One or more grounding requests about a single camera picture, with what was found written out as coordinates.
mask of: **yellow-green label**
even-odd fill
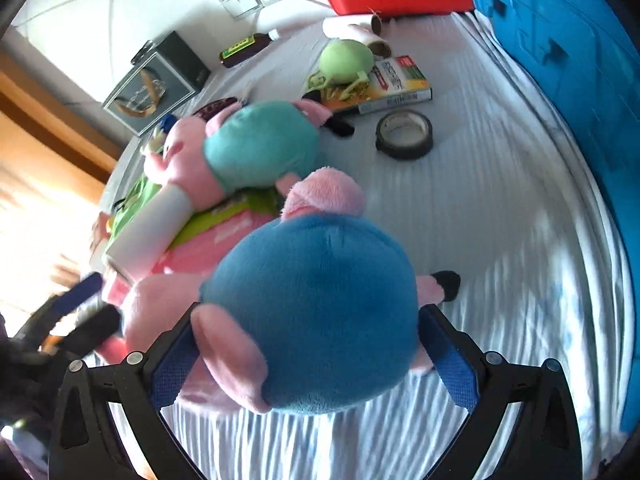
[[[247,48],[249,45],[255,43],[255,38],[250,36],[245,40],[236,43],[233,46],[230,46],[228,49],[222,51],[222,59],[226,59],[227,57],[233,56],[236,52],[240,52],[242,49]]]

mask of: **black plush hoof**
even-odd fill
[[[453,301],[460,291],[460,276],[453,270],[441,270],[432,276],[444,290],[444,301]]]

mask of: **pink pig plush toy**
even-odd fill
[[[276,185],[283,194],[313,171],[319,131],[332,113],[310,100],[240,103],[205,123],[179,120],[164,155],[151,153],[145,173],[162,189],[107,249],[105,263],[128,282],[148,276],[195,212],[244,188]]]
[[[416,278],[400,245],[362,218],[364,194],[323,168],[290,190],[281,218],[245,237],[204,278],[153,275],[124,306],[110,363],[146,351],[194,302],[201,357],[178,400],[219,413],[240,407],[319,414],[347,409],[431,362],[418,307],[453,300],[451,271]]]

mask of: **blue plastic panel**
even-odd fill
[[[625,243],[640,306],[640,56],[604,0],[474,0],[571,126]],[[640,420],[640,312],[623,431]]]

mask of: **green plush toy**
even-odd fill
[[[309,76],[308,91],[348,84],[340,101],[351,98],[360,85],[369,84],[369,72],[375,63],[369,47],[355,40],[329,43],[320,55],[319,70]]]

